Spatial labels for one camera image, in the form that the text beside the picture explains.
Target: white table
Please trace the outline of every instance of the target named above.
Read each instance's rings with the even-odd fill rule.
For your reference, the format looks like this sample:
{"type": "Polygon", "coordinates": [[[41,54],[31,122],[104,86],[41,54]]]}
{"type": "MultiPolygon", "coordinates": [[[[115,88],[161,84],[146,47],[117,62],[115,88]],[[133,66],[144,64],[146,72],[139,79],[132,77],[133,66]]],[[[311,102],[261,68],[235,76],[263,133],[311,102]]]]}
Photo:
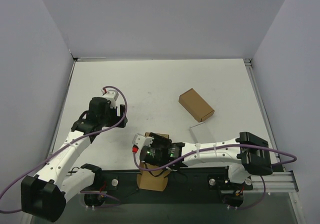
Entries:
{"type": "MultiPolygon", "coordinates": [[[[198,122],[178,102],[179,95],[190,88],[215,110],[205,122],[217,142],[236,138],[239,132],[251,132],[270,143],[242,59],[80,61],[75,64],[55,151],[88,109],[91,98],[100,97],[101,88],[108,85],[122,90],[127,98],[128,123],[125,128],[100,134],[75,167],[90,163],[103,170],[136,169],[132,154],[136,133],[169,134],[173,142],[192,143],[189,127],[198,122]]],[[[124,102],[119,98],[117,103],[124,102]]],[[[271,162],[276,162],[274,154],[271,162]]]]}

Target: cardboard box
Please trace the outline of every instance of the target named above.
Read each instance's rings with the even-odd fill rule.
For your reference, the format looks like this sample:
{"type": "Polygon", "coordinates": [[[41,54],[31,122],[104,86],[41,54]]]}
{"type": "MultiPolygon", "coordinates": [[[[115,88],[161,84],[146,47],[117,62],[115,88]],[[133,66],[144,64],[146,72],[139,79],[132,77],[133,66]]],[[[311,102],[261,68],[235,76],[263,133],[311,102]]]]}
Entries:
{"type": "Polygon", "coordinates": [[[199,123],[215,113],[215,110],[193,88],[180,95],[179,103],[199,123]]]}
{"type": "MultiPolygon", "coordinates": [[[[165,138],[169,138],[168,134],[160,134],[160,133],[156,133],[156,134],[165,138]]],[[[148,137],[149,135],[150,135],[150,132],[145,133],[146,137],[148,137]]],[[[145,166],[145,164],[142,162],[140,162],[139,166],[142,168],[148,168],[148,169],[158,168],[158,166],[150,165],[148,163],[146,163],[146,166],[145,166]]],[[[136,184],[140,189],[158,191],[158,192],[163,192],[166,189],[168,184],[168,178],[166,176],[170,173],[169,170],[166,170],[164,173],[162,173],[162,175],[157,177],[154,177],[148,171],[145,171],[145,170],[141,170],[140,172],[141,172],[140,174],[136,175],[136,184]]],[[[156,170],[156,171],[153,171],[152,174],[156,176],[161,172],[162,170],[156,170]]]]}

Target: purple cable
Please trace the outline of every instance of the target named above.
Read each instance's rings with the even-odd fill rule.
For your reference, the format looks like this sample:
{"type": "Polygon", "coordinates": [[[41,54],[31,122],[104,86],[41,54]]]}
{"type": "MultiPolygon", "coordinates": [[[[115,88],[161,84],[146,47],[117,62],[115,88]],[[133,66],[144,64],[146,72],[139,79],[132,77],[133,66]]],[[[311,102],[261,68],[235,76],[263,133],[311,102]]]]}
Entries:
{"type": "Polygon", "coordinates": [[[262,202],[264,200],[265,196],[266,196],[266,183],[265,183],[264,178],[262,176],[260,176],[260,177],[261,177],[261,180],[262,180],[262,183],[263,183],[263,193],[262,193],[262,196],[261,196],[261,198],[259,200],[257,200],[256,202],[254,202],[254,203],[252,203],[250,205],[247,205],[247,206],[244,206],[244,207],[238,207],[237,209],[232,205],[229,205],[229,207],[231,207],[232,209],[236,209],[236,210],[242,211],[242,210],[247,210],[247,209],[253,208],[256,205],[258,205],[260,202],[262,202]]]}
{"type": "Polygon", "coordinates": [[[95,206],[94,208],[112,208],[112,207],[117,207],[117,206],[120,206],[120,205],[121,205],[121,201],[120,201],[118,198],[116,198],[116,197],[114,197],[114,196],[112,196],[112,195],[108,195],[108,194],[102,193],[102,192],[95,192],[95,191],[86,191],[86,190],[83,190],[83,191],[80,191],[80,193],[82,193],[82,194],[97,194],[97,195],[102,195],[102,196],[104,196],[104,197],[106,197],[106,198],[110,198],[110,199],[115,200],[115,201],[118,202],[117,204],[107,204],[107,205],[102,205],[102,206],[95,206]]]}
{"type": "MultiPolygon", "coordinates": [[[[105,87],[103,87],[103,89],[106,89],[106,88],[111,88],[111,89],[115,89],[116,91],[118,91],[123,100],[124,100],[124,105],[125,105],[125,110],[124,110],[124,113],[123,113],[123,116],[121,117],[121,119],[116,123],[114,124],[113,126],[111,127],[108,127],[106,129],[103,129],[103,130],[98,130],[98,131],[95,131],[95,132],[92,132],[92,133],[89,133],[89,134],[86,134],[86,135],[82,135],[76,139],[74,139],[73,141],[70,141],[69,144],[73,144],[83,138],[86,138],[86,137],[89,137],[89,136],[92,136],[92,135],[97,135],[97,134],[100,134],[100,133],[103,133],[103,132],[106,132],[106,131],[109,131],[115,127],[117,127],[126,117],[127,115],[127,111],[128,111],[128,103],[127,103],[127,99],[125,97],[125,95],[122,93],[121,90],[119,90],[118,88],[112,86],[112,85],[107,85],[105,87]]],[[[63,152],[65,149],[67,149],[68,147],[70,147],[70,145],[65,145],[64,147],[60,148],[59,150],[57,150],[55,153],[53,153],[51,156],[49,156],[47,159],[45,159],[44,161],[42,161],[40,164],[38,164],[36,167],[32,168],[31,170],[28,170],[26,171],[25,173],[23,173],[22,175],[20,175],[19,177],[17,177],[14,181],[12,181],[1,193],[0,193],[0,200],[2,199],[2,197],[5,195],[5,193],[15,184],[17,183],[20,179],[22,179],[23,177],[25,177],[26,175],[28,175],[29,173],[37,170],[38,168],[42,167],[43,165],[45,165],[48,161],[50,161],[52,158],[54,158],[55,156],[57,156],[59,153],[63,152]]],[[[18,212],[21,212],[21,209],[16,209],[16,210],[0,210],[0,214],[12,214],[12,213],[18,213],[18,212]]]]}
{"type": "MultiPolygon", "coordinates": [[[[228,145],[221,145],[221,146],[217,146],[216,148],[214,147],[209,147],[209,148],[204,148],[204,149],[200,149],[199,152],[207,152],[207,151],[212,151],[212,150],[219,150],[219,149],[225,149],[225,148],[236,148],[236,147],[240,147],[240,148],[253,148],[253,149],[258,149],[258,150],[263,150],[263,151],[268,151],[268,152],[274,152],[274,153],[279,153],[281,155],[285,155],[287,157],[291,157],[292,159],[291,160],[287,160],[287,161],[283,161],[283,162],[278,162],[278,163],[275,163],[275,164],[272,164],[272,166],[277,166],[277,165],[283,165],[283,164],[287,164],[287,163],[293,163],[297,160],[297,157],[295,155],[292,155],[290,153],[287,153],[285,151],[282,151],[282,150],[275,150],[275,149],[271,149],[271,148],[268,148],[268,147],[263,147],[263,146],[257,146],[257,145],[248,145],[248,144],[228,144],[228,145]]],[[[181,160],[183,160],[184,158],[188,157],[188,156],[191,156],[193,154],[196,154],[197,151],[196,150],[193,150],[193,151],[190,151],[188,152],[187,154],[184,154],[180,157],[178,157],[177,159],[163,165],[163,166],[160,166],[160,167],[157,167],[157,168],[154,168],[154,169],[148,169],[148,168],[143,168],[141,166],[138,165],[137,163],[137,159],[136,159],[136,153],[133,153],[133,160],[134,160],[134,164],[135,166],[142,170],[142,171],[147,171],[147,172],[154,172],[154,171],[159,171],[159,170],[162,170],[164,168],[167,168],[169,166],[171,166],[172,164],[175,164],[181,160]]]]}

